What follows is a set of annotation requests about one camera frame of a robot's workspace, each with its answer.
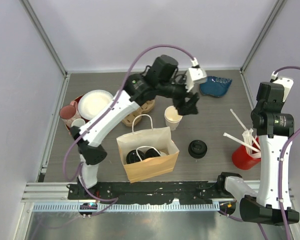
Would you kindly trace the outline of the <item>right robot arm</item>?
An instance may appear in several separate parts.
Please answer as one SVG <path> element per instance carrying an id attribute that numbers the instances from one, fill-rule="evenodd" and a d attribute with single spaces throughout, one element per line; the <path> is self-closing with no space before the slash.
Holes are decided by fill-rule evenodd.
<path id="1" fill-rule="evenodd" d="M 293 84 L 290 78 L 279 78 L 261 82 L 258 88 L 250 114 L 261 152 L 258 191 L 237 173 L 222 172 L 217 178 L 216 193 L 223 198 L 232 195 L 238 201 L 244 222 L 283 226 L 300 220 L 299 212 L 292 209 L 288 185 L 294 118 L 282 113 Z"/>

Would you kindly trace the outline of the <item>dark red round tray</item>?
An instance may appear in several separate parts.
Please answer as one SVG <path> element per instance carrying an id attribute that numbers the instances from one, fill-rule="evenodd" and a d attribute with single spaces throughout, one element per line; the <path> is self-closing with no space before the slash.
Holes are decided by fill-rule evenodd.
<path id="1" fill-rule="evenodd" d="M 78 105 L 82 97 L 83 97 L 83 95 L 80 95 L 80 96 L 76 97 L 76 98 L 73 100 L 73 102 L 76 102 L 76 104 Z M 66 129 L 67 129 L 68 131 L 70 131 L 70 128 L 71 128 L 71 127 L 68 126 L 66 123 L 65 123 L 64 125 L 65 125 Z"/>

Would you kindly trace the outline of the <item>brown paper takeout bag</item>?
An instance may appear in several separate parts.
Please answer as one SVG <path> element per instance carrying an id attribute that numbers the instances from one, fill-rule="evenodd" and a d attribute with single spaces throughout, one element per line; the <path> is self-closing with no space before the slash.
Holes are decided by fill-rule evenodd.
<path id="1" fill-rule="evenodd" d="M 120 160 L 130 183 L 172 172 L 179 149 L 172 141 L 169 127 L 150 128 L 131 132 L 116 138 Z"/>

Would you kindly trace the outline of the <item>stack of black cup lids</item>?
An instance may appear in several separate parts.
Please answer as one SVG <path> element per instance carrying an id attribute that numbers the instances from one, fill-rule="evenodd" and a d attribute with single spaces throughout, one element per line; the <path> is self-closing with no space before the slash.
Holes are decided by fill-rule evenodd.
<path id="1" fill-rule="evenodd" d="M 202 140 L 196 139 L 188 145 L 188 153 L 195 159 L 203 158 L 208 151 L 208 146 Z"/>

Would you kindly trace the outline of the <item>black cup lid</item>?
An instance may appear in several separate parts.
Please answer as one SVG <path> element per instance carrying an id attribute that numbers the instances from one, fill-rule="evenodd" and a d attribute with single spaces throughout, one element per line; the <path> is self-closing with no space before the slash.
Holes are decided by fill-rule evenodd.
<path id="1" fill-rule="evenodd" d="M 160 151 L 157 151 L 153 148 L 150 148 L 148 149 L 146 152 L 145 152 L 145 158 L 148 159 L 148 158 L 156 158 L 156 157 L 160 157 L 161 156 L 161 153 Z"/>
<path id="2" fill-rule="evenodd" d="M 137 151 L 136 150 L 131 150 L 127 156 L 126 156 L 126 163 L 127 164 L 133 164 L 133 163 L 137 163 L 140 162 L 140 158 L 137 155 Z"/>

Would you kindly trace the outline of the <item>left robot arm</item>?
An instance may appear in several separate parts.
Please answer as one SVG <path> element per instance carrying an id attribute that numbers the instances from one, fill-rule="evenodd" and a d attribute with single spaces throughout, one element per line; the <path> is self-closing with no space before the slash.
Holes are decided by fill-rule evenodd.
<path id="1" fill-rule="evenodd" d="M 178 62 L 164 54 L 157 57 L 142 73 L 128 73 L 123 86 L 97 116 L 81 127 L 70 128 L 82 162 L 79 194 L 83 198 L 90 200 L 96 195 L 99 164 L 107 157 L 102 142 L 126 116 L 156 96 L 172 99 L 181 116 L 198 114 L 196 104 L 199 95 L 192 89 L 195 84 L 205 82 L 207 74 L 200 68 L 197 59 L 191 62 L 192 67 L 182 76 L 185 81 L 178 83 Z"/>

